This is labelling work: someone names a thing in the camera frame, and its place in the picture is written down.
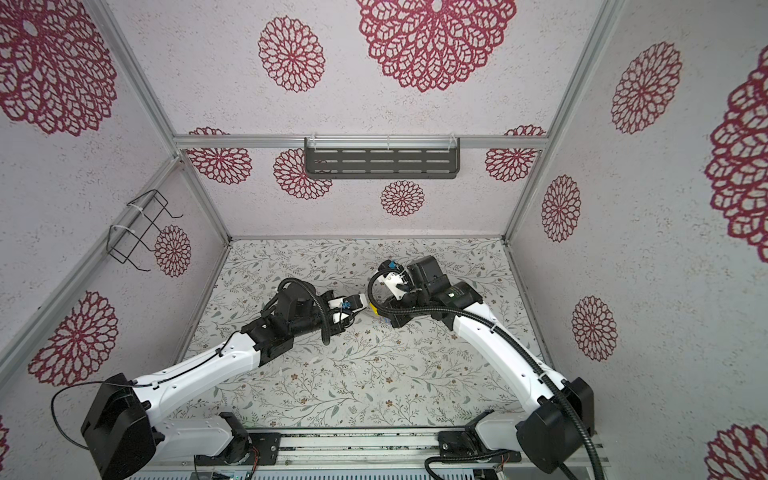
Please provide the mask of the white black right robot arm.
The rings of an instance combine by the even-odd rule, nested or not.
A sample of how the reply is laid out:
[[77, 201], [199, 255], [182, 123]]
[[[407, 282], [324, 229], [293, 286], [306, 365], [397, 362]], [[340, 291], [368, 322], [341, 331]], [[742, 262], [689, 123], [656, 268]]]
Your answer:
[[369, 279], [366, 294], [371, 309], [395, 328], [419, 316], [429, 316], [468, 342], [508, 385], [526, 416], [520, 421], [488, 410], [463, 431], [439, 434], [439, 455], [425, 460], [431, 478], [433, 464], [528, 459], [545, 474], [574, 476], [568, 459], [585, 451], [593, 476], [605, 476], [595, 434], [594, 391], [582, 378], [567, 379], [536, 357], [496, 317], [483, 297], [464, 281], [452, 283], [432, 256], [404, 266], [382, 262]]

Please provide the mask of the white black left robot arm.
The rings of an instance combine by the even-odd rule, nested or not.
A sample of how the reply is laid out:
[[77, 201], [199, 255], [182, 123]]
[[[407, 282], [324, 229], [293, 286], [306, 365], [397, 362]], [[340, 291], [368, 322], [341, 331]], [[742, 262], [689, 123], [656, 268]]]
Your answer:
[[243, 460], [252, 443], [233, 413], [184, 421], [170, 415], [220, 383], [277, 359], [301, 336], [319, 332], [328, 344], [366, 306], [364, 294], [318, 294], [312, 284], [286, 278], [258, 315], [222, 343], [152, 374], [129, 379], [119, 373], [102, 381], [81, 426], [100, 477], [127, 479], [152, 460]]

